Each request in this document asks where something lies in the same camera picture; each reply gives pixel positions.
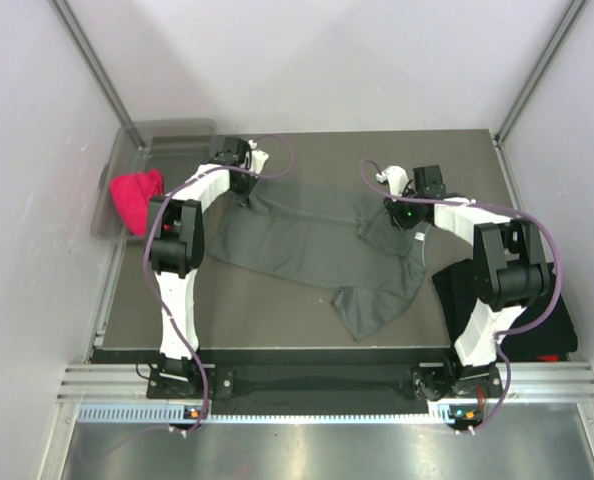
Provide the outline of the grey t shirt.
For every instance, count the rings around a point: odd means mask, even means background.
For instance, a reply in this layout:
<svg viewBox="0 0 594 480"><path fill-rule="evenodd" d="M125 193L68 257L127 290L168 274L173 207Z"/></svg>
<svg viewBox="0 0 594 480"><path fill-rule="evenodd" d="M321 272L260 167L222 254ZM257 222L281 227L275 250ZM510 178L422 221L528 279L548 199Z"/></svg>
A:
<svg viewBox="0 0 594 480"><path fill-rule="evenodd" d="M210 253L332 291L341 323L363 340L413 303L427 272L428 229L394 226L375 194L261 180L225 214Z"/></svg>

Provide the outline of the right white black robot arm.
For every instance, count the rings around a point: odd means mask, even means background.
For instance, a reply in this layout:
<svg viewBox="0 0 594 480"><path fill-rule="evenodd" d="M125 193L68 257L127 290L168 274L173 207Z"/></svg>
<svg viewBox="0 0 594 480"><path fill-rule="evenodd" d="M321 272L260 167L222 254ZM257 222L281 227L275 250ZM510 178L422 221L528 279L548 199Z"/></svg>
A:
<svg viewBox="0 0 594 480"><path fill-rule="evenodd" d="M388 189L384 206L395 227L409 230L425 221L472 248L474 307L442 375L425 373L416 382L418 392L433 399L467 395L492 381L498 349L512 325L550 288L541 232L513 209L448 192L437 165L411 173L388 166L375 178Z"/></svg>

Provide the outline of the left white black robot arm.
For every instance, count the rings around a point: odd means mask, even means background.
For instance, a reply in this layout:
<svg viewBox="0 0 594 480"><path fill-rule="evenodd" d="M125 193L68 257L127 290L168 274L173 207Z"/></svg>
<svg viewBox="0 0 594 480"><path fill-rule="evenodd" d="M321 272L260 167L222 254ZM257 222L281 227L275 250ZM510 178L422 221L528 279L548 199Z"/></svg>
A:
<svg viewBox="0 0 594 480"><path fill-rule="evenodd" d="M204 213L226 193L246 200L268 158L256 141L227 137L184 183L149 201L143 267L162 318L151 373L155 388L183 398L199 395L207 383L194 322L194 284L206 250Z"/></svg>

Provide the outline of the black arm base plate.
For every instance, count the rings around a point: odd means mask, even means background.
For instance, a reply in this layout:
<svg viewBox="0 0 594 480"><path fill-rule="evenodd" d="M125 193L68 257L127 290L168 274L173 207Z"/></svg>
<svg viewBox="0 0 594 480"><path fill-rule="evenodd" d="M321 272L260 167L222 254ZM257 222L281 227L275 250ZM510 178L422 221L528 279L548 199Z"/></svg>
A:
<svg viewBox="0 0 594 480"><path fill-rule="evenodd" d="M305 415L417 409L502 391L495 365L464 367L448 347L205 348L199 357L142 359L149 397L207 397L220 413Z"/></svg>

